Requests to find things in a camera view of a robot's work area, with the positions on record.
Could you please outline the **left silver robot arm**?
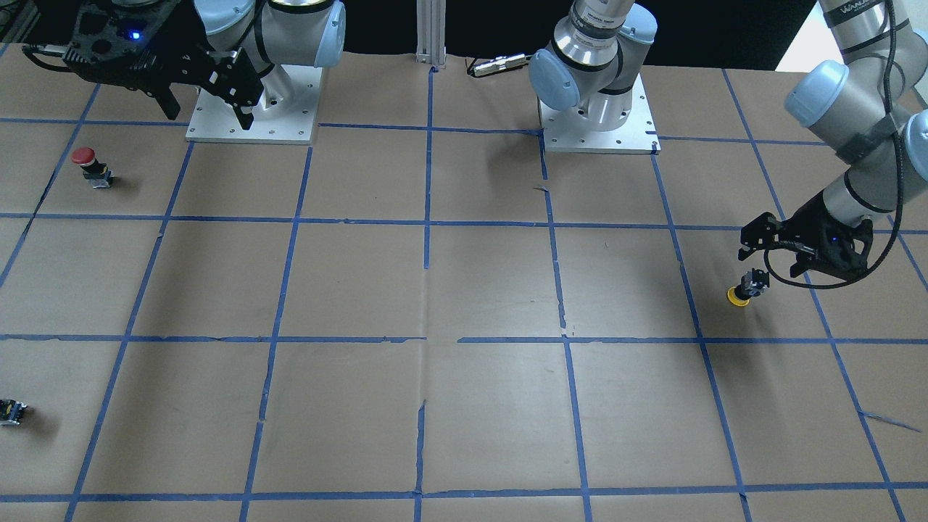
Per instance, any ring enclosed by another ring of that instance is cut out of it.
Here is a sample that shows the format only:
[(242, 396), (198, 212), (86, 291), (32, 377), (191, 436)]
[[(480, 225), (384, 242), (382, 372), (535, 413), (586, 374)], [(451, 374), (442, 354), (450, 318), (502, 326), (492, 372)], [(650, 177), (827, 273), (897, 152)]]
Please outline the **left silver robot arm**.
[[(603, 135), (629, 121), (633, 86), (659, 21), (700, 29), (657, 43), (657, 64), (770, 70), (798, 32), (809, 1), (726, 1), (720, 20), (676, 2), (650, 13), (652, 2), (576, 1), (550, 42), (529, 62), (531, 85), (544, 115), (576, 131)], [(802, 128), (818, 136), (848, 166), (792, 217), (760, 215), (740, 231), (739, 258), (755, 252), (795, 254), (786, 284), (808, 271), (838, 286), (875, 270), (869, 263), (873, 221), (902, 217), (926, 189), (926, 112), (899, 99), (926, 76), (926, 33), (915, 28), (902, 1), (822, 1), (823, 20), (840, 57), (806, 74), (785, 100)]]

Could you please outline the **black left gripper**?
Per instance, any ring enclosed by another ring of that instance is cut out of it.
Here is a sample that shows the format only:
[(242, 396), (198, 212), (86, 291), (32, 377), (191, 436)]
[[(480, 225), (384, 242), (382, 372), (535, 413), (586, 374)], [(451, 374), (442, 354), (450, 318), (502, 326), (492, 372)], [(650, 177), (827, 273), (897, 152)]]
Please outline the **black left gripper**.
[[(763, 212), (740, 229), (738, 260), (755, 252), (796, 252), (791, 278), (809, 270), (843, 281), (861, 277), (868, 268), (873, 241), (873, 222), (863, 217), (850, 227), (832, 217), (822, 199), (806, 202), (787, 220)], [(803, 248), (798, 251), (798, 242)]]

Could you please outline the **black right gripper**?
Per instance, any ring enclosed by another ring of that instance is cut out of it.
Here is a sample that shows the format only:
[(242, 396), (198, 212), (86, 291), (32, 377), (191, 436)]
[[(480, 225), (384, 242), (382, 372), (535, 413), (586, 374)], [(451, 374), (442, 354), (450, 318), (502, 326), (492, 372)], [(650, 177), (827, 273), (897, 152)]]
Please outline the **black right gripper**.
[(192, 1), (80, 1), (65, 65), (84, 80), (143, 91), (169, 121), (181, 112), (173, 83), (222, 99), (245, 131), (264, 93), (246, 52), (211, 52)]

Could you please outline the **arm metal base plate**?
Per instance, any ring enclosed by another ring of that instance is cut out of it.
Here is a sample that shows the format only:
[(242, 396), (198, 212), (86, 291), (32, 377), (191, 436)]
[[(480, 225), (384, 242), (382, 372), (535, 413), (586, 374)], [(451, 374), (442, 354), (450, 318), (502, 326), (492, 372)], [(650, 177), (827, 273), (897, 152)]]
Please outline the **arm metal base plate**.
[(242, 129), (232, 106), (206, 91), (199, 93), (186, 140), (205, 143), (310, 145), (325, 68), (275, 66), (262, 79), (264, 93), (251, 108), (253, 122)]
[(657, 154), (662, 149), (641, 76), (620, 95), (595, 93), (577, 107), (538, 115), (547, 152)]

